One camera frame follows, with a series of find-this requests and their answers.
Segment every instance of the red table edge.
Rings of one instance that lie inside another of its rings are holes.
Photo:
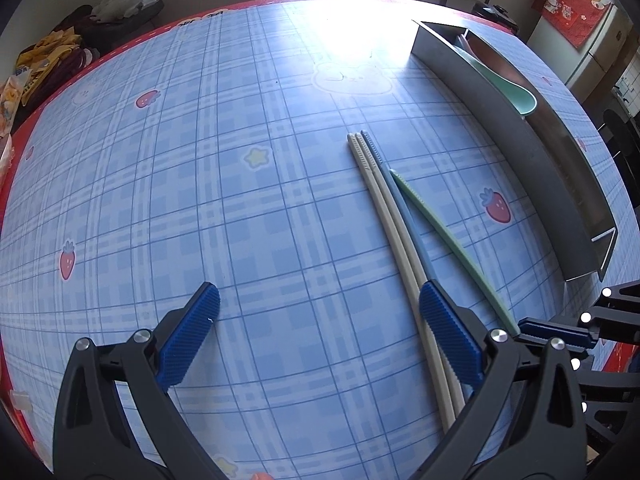
[[[202,18],[204,16],[207,16],[208,14],[212,14],[213,12],[218,12],[219,10],[222,10],[222,9],[224,9],[224,10],[247,9],[249,7],[259,7],[259,6],[269,5],[269,4],[280,4],[280,3],[286,3],[286,2],[299,2],[299,1],[305,1],[305,0],[252,0],[252,1],[249,1],[249,2],[241,2],[241,3],[238,3],[238,4],[233,4],[233,5],[227,6],[227,7],[218,7],[217,9],[206,10],[205,12],[199,12],[199,13],[194,14],[193,16],[190,16],[188,18],[184,18],[182,20],[176,20],[175,22],[169,23],[168,25],[163,25],[162,27],[158,27],[155,30],[152,30],[151,32],[143,34],[142,36],[136,38],[135,40],[131,40],[131,41],[129,41],[129,43],[126,43],[123,46],[118,47],[116,50],[113,50],[112,52],[110,52],[110,53],[106,54],[105,56],[101,57],[100,59],[98,59],[95,63],[91,63],[91,65],[86,67],[84,70],[82,70],[81,72],[76,74],[76,76],[74,76],[69,81],[67,81],[65,84],[63,84],[46,101],[44,101],[43,104],[41,104],[36,109],[36,111],[34,111],[34,113],[31,114],[29,116],[29,118],[24,121],[23,124],[21,124],[21,126],[15,131],[15,133],[12,136],[12,141],[13,141],[14,150],[15,150],[14,151],[14,160],[12,161],[12,165],[9,168],[9,171],[6,174],[6,177],[5,177],[5,180],[4,180],[4,185],[2,186],[2,189],[0,190],[0,232],[2,231],[2,224],[4,222],[4,213],[6,211],[7,201],[9,200],[9,192],[11,191],[11,186],[12,186],[12,183],[14,182],[15,172],[17,171],[18,164],[22,160],[22,154],[24,153],[24,150],[27,147],[27,144],[29,142],[29,138],[31,137],[31,133],[33,132],[33,129],[34,129],[36,123],[38,122],[38,119],[40,118],[40,115],[44,111],[44,108],[51,101],[53,101],[53,99],[55,99],[63,91],[65,91],[66,88],[68,88],[73,83],[78,81],[80,78],[84,77],[89,72],[95,70],[96,68],[98,68],[100,65],[102,65],[105,62],[107,62],[111,58],[117,56],[118,54],[123,53],[126,50],[129,50],[130,48],[136,46],[139,43],[142,43],[143,41],[149,40],[150,38],[153,38],[155,36],[158,36],[159,34],[163,34],[164,32],[167,32],[168,30],[171,30],[172,28],[176,27],[178,24],[181,24],[181,23],[184,23],[184,22],[188,22],[189,20],[195,20],[195,19]],[[381,1],[388,2],[388,3],[393,3],[393,4],[402,4],[403,2],[407,2],[409,0],[381,0]],[[439,6],[435,5],[435,4],[430,4],[428,2],[420,2],[420,3],[421,4],[425,4],[425,5],[433,5],[434,7],[439,7]],[[512,34],[511,30],[509,30],[506,27],[503,27],[503,26],[499,25],[498,23],[489,22],[488,20],[486,20],[484,18],[481,18],[479,16],[473,16],[471,14],[467,14],[466,12],[462,12],[460,10],[449,9],[448,7],[446,7],[446,8],[452,15],[455,15],[455,16],[457,16],[459,18],[463,18],[465,20],[469,20],[469,21],[472,21],[472,22],[483,23],[485,25],[489,25],[490,27],[493,27],[493,28],[496,28],[498,30],[502,30],[504,32],[508,32],[509,34]],[[1,362],[1,365],[2,365],[2,377],[1,377],[1,380],[0,380],[0,396],[3,399],[6,398],[5,404],[7,406],[7,409],[8,410],[12,410],[16,420],[18,421],[18,424],[20,425],[19,429],[23,433],[23,436],[26,437],[27,443],[29,444],[31,449],[35,452],[34,447],[33,447],[33,435],[31,434],[31,431],[29,430],[29,427],[28,427],[28,425],[26,423],[24,415],[19,410],[14,410],[14,408],[13,408],[13,406],[12,406],[10,400],[9,400],[8,393],[9,393],[9,390],[13,389],[13,386],[12,386],[12,383],[11,383],[11,379],[9,378],[9,371],[6,368],[6,360],[4,358],[4,351],[2,349],[2,337],[1,336],[0,336],[0,362]]]

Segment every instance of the yellow star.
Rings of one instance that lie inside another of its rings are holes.
[[[244,161],[252,170],[256,170],[260,166],[266,166],[269,163],[269,150],[254,146],[244,156]]]

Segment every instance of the metal screw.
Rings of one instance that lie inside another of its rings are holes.
[[[559,337],[554,337],[551,339],[551,346],[556,350],[564,350],[564,341]]]
[[[76,341],[76,350],[86,350],[89,348],[89,340],[85,337]]]
[[[507,335],[507,333],[501,328],[491,330],[491,339],[493,339],[497,343],[504,343],[508,338],[509,336]]]
[[[138,330],[133,335],[133,341],[135,341],[136,343],[146,343],[150,339],[151,339],[151,332],[149,332],[149,330],[147,330],[146,328],[143,328],[142,330]]]

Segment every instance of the white refrigerator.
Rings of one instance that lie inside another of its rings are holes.
[[[580,48],[545,18],[540,18],[527,46],[583,103],[615,62],[632,27],[624,11],[612,4]]]

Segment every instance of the blue textured pad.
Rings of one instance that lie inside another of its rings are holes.
[[[591,337],[591,334],[589,334],[589,331],[585,328],[558,325],[530,317],[521,319],[518,326],[523,334],[532,335],[544,340],[559,337],[568,345],[579,346],[580,348],[593,349],[598,343],[598,340]]]
[[[484,380],[482,352],[460,318],[436,286],[426,282],[420,290],[420,314],[436,336],[458,380],[473,389]]]
[[[200,345],[220,313],[220,294],[215,285],[209,285],[195,299],[187,314],[162,346],[156,381],[166,393],[169,386],[184,379]]]

